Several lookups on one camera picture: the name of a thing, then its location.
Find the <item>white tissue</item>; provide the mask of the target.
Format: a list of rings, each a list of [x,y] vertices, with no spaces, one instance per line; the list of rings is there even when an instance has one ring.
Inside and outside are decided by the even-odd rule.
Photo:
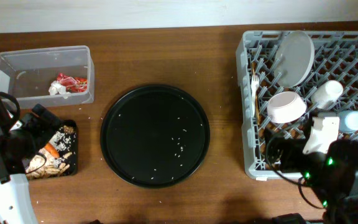
[[[66,95],[69,94],[67,88],[60,84],[58,81],[53,81],[48,89],[50,95]]]

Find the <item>grey plate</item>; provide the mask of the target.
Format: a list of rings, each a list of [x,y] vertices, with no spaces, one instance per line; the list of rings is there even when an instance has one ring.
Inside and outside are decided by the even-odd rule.
[[[311,71],[314,62],[314,43],[303,31],[289,33],[281,42],[275,59],[279,59],[274,69],[274,77],[281,75],[277,83],[290,88],[301,84]]]

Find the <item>wooden chopstick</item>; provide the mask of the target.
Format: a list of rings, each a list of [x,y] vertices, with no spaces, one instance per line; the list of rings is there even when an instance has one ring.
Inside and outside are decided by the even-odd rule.
[[[256,72],[255,72],[255,62],[252,62],[252,64],[251,64],[251,72],[252,72],[252,74],[253,73],[256,74]],[[256,108],[256,112],[255,112],[254,118],[256,119],[256,121],[258,121],[259,120],[259,112],[258,112],[258,106],[257,106],[257,97],[256,97],[256,101],[255,101],[255,108]]]

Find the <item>orange carrot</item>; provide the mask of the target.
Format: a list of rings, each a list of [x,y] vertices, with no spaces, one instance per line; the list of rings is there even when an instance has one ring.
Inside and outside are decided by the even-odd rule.
[[[51,145],[49,142],[46,143],[46,145],[44,146],[45,150],[51,154],[52,157],[58,159],[60,157],[58,151],[55,149],[55,147],[53,145]]]

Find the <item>white cup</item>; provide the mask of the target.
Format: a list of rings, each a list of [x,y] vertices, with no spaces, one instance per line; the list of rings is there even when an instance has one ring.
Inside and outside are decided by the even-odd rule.
[[[341,83],[336,80],[330,80],[313,93],[311,101],[317,105],[317,108],[326,110],[342,95],[343,91]]]

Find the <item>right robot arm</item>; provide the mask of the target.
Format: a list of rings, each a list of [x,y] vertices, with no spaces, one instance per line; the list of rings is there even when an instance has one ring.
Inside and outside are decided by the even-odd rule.
[[[283,177],[290,169],[300,173],[298,180],[285,178],[301,192],[310,188],[323,210],[323,223],[358,223],[358,141],[335,140],[328,151],[303,153],[304,139],[285,139],[282,133],[264,131],[265,161],[277,159],[280,167],[272,170]]]

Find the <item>white plastic fork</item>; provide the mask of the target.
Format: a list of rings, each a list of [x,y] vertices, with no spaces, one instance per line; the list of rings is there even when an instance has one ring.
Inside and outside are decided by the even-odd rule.
[[[252,116],[255,116],[256,108],[255,108],[255,101],[257,97],[257,89],[259,87],[259,76],[255,73],[252,74],[251,80],[251,108],[252,108]]]

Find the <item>light blue cup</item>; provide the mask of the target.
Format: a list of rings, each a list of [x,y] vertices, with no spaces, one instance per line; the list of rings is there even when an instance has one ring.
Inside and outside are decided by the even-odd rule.
[[[339,116],[339,131],[341,133],[354,133],[358,131],[358,111],[341,111]]]

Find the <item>pink bowl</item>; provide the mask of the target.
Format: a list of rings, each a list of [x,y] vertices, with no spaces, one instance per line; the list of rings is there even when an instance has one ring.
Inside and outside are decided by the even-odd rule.
[[[300,118],[306,111],[306,103],[293,91],[283,91],[271,97],[267,115],[273,123],[283,124]]]

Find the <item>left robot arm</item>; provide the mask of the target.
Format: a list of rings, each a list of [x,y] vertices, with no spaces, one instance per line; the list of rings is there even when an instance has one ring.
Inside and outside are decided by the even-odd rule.
[[[31,160],[61,126],[40,104],[21,116],[18,101],[0,92],[0,223],[37,223],[24,160]]]

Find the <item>brown food lump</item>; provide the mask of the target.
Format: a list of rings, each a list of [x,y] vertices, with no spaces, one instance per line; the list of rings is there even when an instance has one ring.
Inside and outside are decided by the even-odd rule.
[[[64,125],[63,126],[63,132],[65,134],[75,134],[76,131],[75,131],[74,127]]]

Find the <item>red snack wrapper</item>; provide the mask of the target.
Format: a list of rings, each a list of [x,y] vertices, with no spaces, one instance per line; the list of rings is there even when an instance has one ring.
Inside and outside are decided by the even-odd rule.
[[[59,73],[57,75],[57,82],[66,88],[70,93],[81,93],[87,90],[88,80],[86,78],[71,77]]]

